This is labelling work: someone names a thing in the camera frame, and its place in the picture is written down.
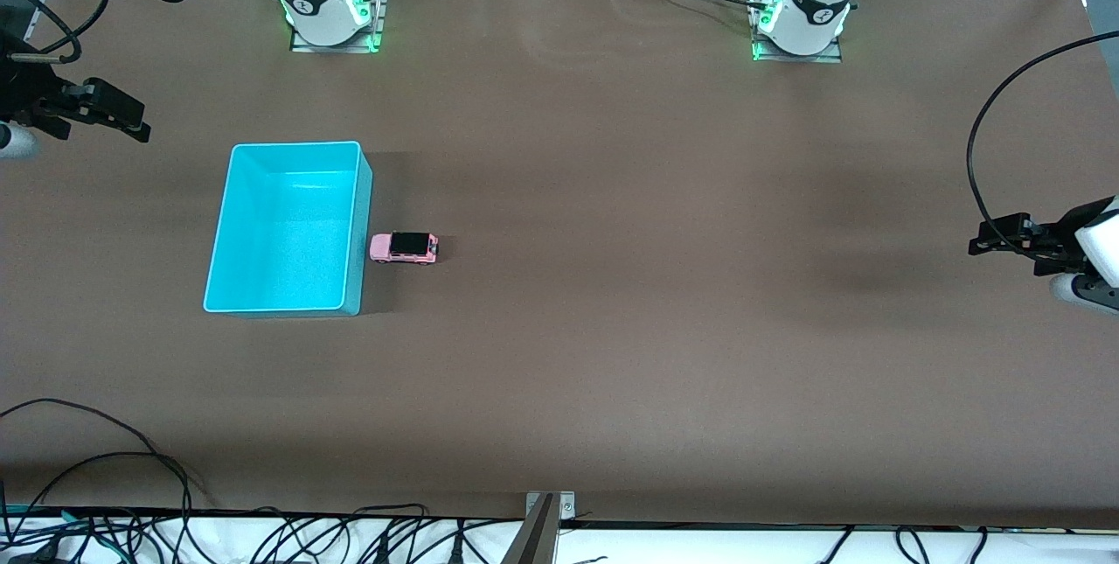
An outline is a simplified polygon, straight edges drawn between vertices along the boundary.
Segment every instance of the blue plastic bin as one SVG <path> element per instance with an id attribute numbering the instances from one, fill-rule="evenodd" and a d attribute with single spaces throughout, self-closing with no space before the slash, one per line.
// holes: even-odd
<path id="1" fill-rule="evenodd" d="M 356 316 L 372 194 L 358 142 L 233 147 L 203 308 Z"/>

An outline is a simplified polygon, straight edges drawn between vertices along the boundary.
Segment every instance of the pink toy car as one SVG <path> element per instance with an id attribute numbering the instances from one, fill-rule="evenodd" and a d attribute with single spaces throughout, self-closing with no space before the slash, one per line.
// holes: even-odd
<path id="1" fill-rule="evenodd" d="M 419 232 L 394 232 L 375 234 L 369 242 L 369 257 L 376 262 L 416 262 L 430 265 L 439 254 L 439 238 L 435 234 Z"/>

